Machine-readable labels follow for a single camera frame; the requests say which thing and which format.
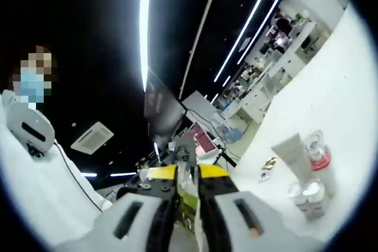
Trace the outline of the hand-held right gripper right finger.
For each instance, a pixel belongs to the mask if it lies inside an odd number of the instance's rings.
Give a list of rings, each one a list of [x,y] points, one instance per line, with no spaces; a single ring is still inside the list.
[[[200,216],[210,251],[321,251],[322,242],[295,234],[281,214],[250,191],[239,191],[229,173],[198,165]]]

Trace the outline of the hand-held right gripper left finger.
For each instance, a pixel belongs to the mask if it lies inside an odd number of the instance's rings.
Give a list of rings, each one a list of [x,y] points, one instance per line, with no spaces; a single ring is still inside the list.
[[[151,168],[145,183],[128,192],[94,221],[84,237],[58,251],[168,251],[174,228],[177,167]]]

